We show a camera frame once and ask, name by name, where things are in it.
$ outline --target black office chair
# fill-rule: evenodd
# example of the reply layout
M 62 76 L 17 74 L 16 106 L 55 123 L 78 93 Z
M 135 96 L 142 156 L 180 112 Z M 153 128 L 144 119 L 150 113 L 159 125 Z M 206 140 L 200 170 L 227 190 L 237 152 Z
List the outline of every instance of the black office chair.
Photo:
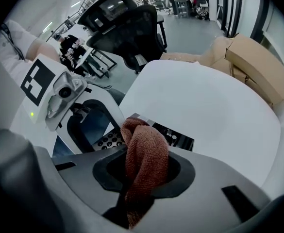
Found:
M 166 51 L 165 34 L 163 31 L 163 43 L 157 33 L 157 12 L 152 5 L 137 7 L 132 0 L 99 0 L 82 15 L 78 24 L 94 32 L 88 46 L 121 56 L 136 73 Z
M 165 51 L 157 35 L 157 12 L 152 5 L 142 5 L 120 15 L 110 29 L 93 34 L 87 45 L 121 56 L 136 73 L 147 62 L 160 59 Z

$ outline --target towel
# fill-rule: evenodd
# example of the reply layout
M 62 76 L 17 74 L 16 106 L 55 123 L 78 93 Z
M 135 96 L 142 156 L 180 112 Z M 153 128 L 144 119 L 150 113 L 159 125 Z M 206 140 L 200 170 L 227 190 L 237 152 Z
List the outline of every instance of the towel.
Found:
M 151 191 L 166 182 L 168 144 L 162 134 L 138 118 L 126 119 L 121 134 L 128 147 L 125 205 L 131 229 L 151 207 Z

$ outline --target cardboard box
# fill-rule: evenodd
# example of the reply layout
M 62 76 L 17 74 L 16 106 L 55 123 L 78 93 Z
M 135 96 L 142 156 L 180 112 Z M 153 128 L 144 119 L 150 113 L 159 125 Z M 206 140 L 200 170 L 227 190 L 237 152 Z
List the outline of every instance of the cardboard box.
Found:
M 171 53 L 164 52 L 160 57 L 161 60 L 176 60 L 176 61 L 184 61 L 184 62 L 191 62 L 191 63 L 199 61 L 199 58 L 200 58 L 200 55 L 193 55 L 193 54 L 182 53 L 182 52 L 171 52 Z
M 210 48 L 201 55 L 199 63 L 232 76 L 233 66 L 225 59 L 226 49 L 232 44 L 232 42 L 232 39 L 225 38 L 223 36 L 217 37 Z
M 284 100 L 284 66 L 263 46 L 238 34 L 225 59 L 246 73 L 273 104 Z

